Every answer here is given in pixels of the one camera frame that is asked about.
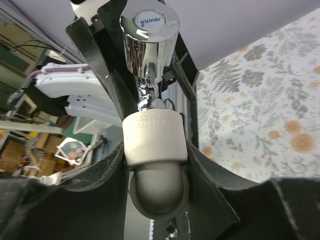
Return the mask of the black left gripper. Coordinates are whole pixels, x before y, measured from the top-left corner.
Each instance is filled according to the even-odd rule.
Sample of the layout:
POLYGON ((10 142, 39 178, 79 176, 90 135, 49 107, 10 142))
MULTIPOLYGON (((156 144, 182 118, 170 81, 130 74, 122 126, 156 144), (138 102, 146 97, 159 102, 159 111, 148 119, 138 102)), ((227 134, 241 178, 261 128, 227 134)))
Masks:
POLYGON ((102 50, 103 45, 98 44, 91 30, 101 30, 102 27, 108 30, 121 30, 120 15, 127 2, 127 0, 88 0, 88 24, 81 17, 66 27, 66 33, 108 93, 121 120, 135 112, 135 100, 119 72, 111 67, 107 53, 102 50))

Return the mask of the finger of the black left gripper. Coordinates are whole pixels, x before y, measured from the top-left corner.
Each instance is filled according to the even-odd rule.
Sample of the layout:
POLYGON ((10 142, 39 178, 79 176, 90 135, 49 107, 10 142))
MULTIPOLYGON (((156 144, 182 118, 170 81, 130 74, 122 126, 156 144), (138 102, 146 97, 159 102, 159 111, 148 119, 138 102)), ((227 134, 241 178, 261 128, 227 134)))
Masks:
POLYGON ((180 34, 178 34, 173 59, 172 72, 187 101, 188 139, 199 146, 196 82, 199 76, 194 61, 180 34))

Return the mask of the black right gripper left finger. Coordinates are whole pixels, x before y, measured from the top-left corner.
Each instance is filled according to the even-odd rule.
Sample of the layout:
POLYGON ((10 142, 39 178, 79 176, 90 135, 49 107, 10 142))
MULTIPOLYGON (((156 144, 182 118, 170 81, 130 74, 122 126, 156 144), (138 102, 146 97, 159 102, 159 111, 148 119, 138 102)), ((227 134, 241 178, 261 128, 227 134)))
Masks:
POLYGON ((3 240, 121 240, 125 228, 124 145, 59 185, 0 180, 3 240))

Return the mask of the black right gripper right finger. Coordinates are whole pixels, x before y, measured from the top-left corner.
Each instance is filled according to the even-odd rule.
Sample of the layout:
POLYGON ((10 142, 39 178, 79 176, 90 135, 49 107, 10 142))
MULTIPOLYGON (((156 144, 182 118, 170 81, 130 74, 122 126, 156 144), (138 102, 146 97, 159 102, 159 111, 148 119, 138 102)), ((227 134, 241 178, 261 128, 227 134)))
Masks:
POLYGON ((275 177, 257 183, 187 144, 187 207, 194 240, 317 240, 320 181, 275 177))

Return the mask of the white elbow fitting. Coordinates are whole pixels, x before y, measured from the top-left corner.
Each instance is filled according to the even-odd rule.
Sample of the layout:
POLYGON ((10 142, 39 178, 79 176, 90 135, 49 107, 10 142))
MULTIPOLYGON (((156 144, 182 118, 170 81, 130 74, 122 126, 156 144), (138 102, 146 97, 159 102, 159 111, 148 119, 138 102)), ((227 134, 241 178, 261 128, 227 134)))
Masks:
POLYGON ((126 117, 122 130, 134 206, 152 220, 175 217, 189 199, 182 169, 188 162, 182 116, 168 109, 143 110, 126 117))

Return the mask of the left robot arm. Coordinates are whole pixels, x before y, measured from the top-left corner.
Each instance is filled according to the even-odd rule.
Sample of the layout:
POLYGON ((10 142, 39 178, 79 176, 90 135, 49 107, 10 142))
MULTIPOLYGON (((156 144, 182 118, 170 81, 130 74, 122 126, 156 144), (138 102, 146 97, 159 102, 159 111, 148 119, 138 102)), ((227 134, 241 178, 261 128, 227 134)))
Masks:
POLYGON ((178 14, 163 0, 12 0, 39 30, 58 25, 64 12, 75 18, 65 33, 77 49, 76 64, 46 63, 22 87, 40 110, 121 126, 129 115, 181 100, 186 138, 197 137, 187 101, 197 68, 180 35, 178 14))

